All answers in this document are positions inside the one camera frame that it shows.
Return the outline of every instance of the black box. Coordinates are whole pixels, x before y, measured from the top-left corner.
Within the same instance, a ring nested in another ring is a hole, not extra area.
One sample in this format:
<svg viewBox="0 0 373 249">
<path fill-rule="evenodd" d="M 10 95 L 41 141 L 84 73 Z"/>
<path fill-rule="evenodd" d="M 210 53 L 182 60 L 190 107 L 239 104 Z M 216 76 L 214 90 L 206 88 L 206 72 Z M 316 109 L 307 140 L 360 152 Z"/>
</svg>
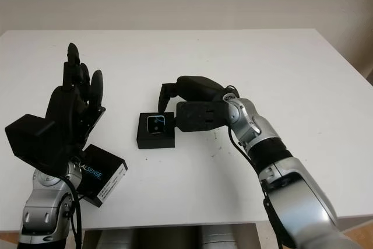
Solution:
<svg viewBox="0 0 373 249">
<path fill-rule="evenodd" d="M 128 168 L 124 159 L 92 144 L 84 153 L 85 158 L 79 163 L 82 182 L 77 191 L 85 200 L 100 207 Z"/>
<path fill-rule="evenodd" d="M 136 140 L 139 149 L 175 148 L 174 113 L 140 113 Z"/>
</svg>

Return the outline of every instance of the white wall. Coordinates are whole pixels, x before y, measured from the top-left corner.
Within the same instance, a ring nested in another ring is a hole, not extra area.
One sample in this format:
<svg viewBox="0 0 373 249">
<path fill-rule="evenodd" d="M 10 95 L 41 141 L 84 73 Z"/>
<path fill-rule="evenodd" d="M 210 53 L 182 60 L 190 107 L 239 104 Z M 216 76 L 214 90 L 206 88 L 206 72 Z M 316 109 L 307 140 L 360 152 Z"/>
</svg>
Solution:
<svg viewBox="0 0 373 249">
<path fill-rule="evenodd" d="M 373 0 L 1 0 L 0 5 L 3 31 L 313 27 L 363 75 L 373 68 Z"/>
</svg>

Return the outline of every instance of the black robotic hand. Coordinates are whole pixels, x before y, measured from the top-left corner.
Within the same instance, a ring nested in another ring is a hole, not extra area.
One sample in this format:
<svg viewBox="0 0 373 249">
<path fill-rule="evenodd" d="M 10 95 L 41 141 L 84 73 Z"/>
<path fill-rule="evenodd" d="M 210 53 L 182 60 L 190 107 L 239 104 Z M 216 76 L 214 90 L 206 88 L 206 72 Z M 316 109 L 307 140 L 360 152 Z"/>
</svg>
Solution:
<svg viewBox="0 0 373 249">
<path fill-rule="evenodd" d="M 223 96 L 239 94 L 235 87 L 220 84 L 201 76 L 181 76 L 176 83 L 162 84 L 158 111 L 166 110 L 171 97 L 180 96 L 186 101 L 179 102 L 176 109 L 176 127 L 181 131 L 209 131 L 228 125 L 228 104 Z"/>
<path fill-rule="evenodd" d="M 51 176 L 63 176 L 72 157 L 82 157 L 89 133 L 105 112 L 103 77 L 80 63 L 70 43 L 62 86 L 52 93 L 45 118 L 26 114 L 5 128 L 15 156 Z"/>
</svg>

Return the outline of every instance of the metal arm segment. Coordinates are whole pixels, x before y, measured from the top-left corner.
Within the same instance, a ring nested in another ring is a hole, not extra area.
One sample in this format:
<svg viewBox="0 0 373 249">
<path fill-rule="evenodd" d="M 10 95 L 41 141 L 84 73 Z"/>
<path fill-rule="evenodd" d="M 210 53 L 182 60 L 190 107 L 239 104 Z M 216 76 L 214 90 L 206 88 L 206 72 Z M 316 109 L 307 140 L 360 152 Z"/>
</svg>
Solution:
<svg viewBox="0 0 373 249">
<path fill-rule="evenodd" d="M 66 176 L 75 188 L 82 180 L 80 168 L 71 162 Z M 23 209 L 18 248 L 65 248 L 72 212 L 72 195 L 66 183 L 35 170 L 33 191 Z"/>
</svg>

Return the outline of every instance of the black cube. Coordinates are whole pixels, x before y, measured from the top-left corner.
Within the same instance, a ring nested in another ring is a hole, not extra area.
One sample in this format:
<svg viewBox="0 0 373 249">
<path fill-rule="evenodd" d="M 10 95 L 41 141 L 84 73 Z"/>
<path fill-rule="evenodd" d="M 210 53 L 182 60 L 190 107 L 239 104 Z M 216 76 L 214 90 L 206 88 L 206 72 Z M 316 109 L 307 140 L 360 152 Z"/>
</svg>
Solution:
<svg viewBox="0 0 373 249">
<path fill-rule="evenodd" d="M 139 149 L 175 148 L 174 113 L 140 113 L 136 140 Z"/>
</svg>

